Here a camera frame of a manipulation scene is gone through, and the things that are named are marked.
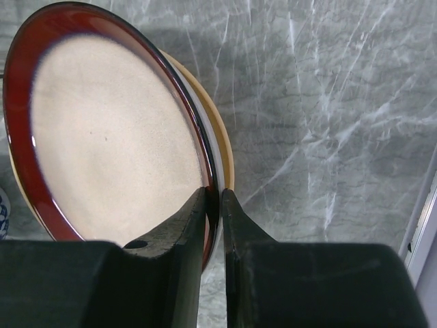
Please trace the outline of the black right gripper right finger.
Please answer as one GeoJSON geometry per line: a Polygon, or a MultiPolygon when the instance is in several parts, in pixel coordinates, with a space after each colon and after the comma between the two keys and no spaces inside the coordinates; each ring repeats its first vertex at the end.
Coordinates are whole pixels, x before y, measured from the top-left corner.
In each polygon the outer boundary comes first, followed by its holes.
{"type": "Polygon", "coordinates": [[[426,327],[389,246],[273,239],[223,192],[229,327],[426,327]]]}

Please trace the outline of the red rimmed cream plate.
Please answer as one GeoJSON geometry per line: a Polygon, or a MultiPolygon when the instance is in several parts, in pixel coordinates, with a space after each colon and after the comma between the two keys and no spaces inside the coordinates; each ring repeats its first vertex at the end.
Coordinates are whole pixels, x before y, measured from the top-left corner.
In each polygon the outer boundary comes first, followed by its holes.
{"type": "Polygon", "coordinates": [[[86,3],[37,10],[8,51],[3,112],[18,181],[51,238],[124,246],[205,187],[208,262],[218,145],[188,81],[132,25],[86,3]]]}

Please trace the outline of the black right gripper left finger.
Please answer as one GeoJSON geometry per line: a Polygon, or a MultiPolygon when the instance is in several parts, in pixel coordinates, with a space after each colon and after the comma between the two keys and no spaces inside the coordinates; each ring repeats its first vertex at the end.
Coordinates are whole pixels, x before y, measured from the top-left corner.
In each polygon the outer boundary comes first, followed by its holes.
{"type": "Polygon", "coordinates": [[[2,327],[195,327],[206,191],[125,247],[1,242],[2,327]]]}

